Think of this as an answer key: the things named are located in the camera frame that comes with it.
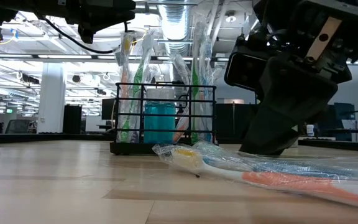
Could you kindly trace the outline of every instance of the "pillar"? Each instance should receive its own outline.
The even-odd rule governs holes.
[[[6,107],[4,115],[4,133],[10,120],[17,119],[17,107]]]
[[[62,63],[44,63],[42,70],[38,133],[63,131],[67,74]]]

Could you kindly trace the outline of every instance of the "ceiling duct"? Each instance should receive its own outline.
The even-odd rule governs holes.
[[[185,40],[188,38],[188,28],[190,23],[190,7],[186,5],[163,4],[171,0],[159,1],[158,5],[162,18],[161,28],[164,38],[167,40]],[[167,53],[178,51],[181,55],[188,55],[189,45],[183,43],[166,43]]]

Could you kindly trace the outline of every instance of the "black cable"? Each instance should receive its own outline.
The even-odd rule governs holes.
[[[55,26],[55,24],[53,24],[52,22],[50,22],[49,19],[47,19],[45,16],[43,16],[43,20],[45,20],[47,22],[47,24],[49,24],[52,28],[54,28],[59,34],[65,36],[67,39],[71,40],[72,42],[74,42],[74,44],[84,48],[85,50],[89,50],[90,52],[94,52],[97,54],[111,54],[114,53],[117,49],[112,49],[112,50],[107,50],[107,51],[103,51],[103,50],[94,50],[91,49],[81,43],[79,43],[78,41],[76,41],[74,38],[70,37],[69,35],[67,35],[66,33],[64,33],[63,31],[61,31],[57,26]],[[124,26],[125,26],[125,32],[128,32],[128,25],[127,22],[124,22]]]

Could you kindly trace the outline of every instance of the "black metal rack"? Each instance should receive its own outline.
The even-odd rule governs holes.
[[[182,85],[182,84],[145,84],[145,83],[116,83],[117,86],[117,106],[120,108],[120,103],[122,100],[135,100],[140,101],[140,113],[120,113],[116,114],[116,123],[115,123],[115,140],[110,143],[110,152],[115,155],[128,155],[128,154],[154,154],[152,148],[155,144],[146,144],[143,143],[143,134],[147,131],[151,132],[171,132],[171,133],[185,133],[187,135],[186,138],[182,138],[179,143],[191,144],[191,133],[211,133],[212,139],[216,137],[216,101],[215,101],[215,89],[216,86],[206,86],[206,85]],[[140,86],[140,97],[139,98],[123,98],[119,97],[121,87],[122,86]],[[166,100],[166,99],[150,99],[145,98],[146,87],[184,87],[188,89],[188,97],[186,99],[179,100]],[[192,97],[192,93],[195,88],[203,88],[209,89],[212,91],[212,100],[194,100]],[[145,114],[144,113],[144,102],[146,100],[149,101],[165,101],[165,102],[184,102],[189,105],[189,115],[183,114]],[[211,115],[193,115],[191,113],[191,107],[193,106],[191,103],[212,103],[213,110]],[[140,127],[139,128],[118,128],[120,116],[140,116]],[[164,129],[144,129],[144,117],[146,116],[165,116],[165,117],[186,117],[189,118],[189,128],[187,130],[164,130]],[[199,131],[199,130],[191,130],[191,122],[192,118],[212,118],[212,129],[210,131]],[[139,132],[139,142],[137,143],[126,143],[126,142],[117,142],[118,132],[120,131],[138,131]]]

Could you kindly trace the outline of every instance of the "wooden floor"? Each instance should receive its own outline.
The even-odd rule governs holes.
[[[354,157],[301,147],[287,156]],[[157,156],[114,156],[108,142],[0,144],[0,223],[358,223],[358,208],[218,179]]]

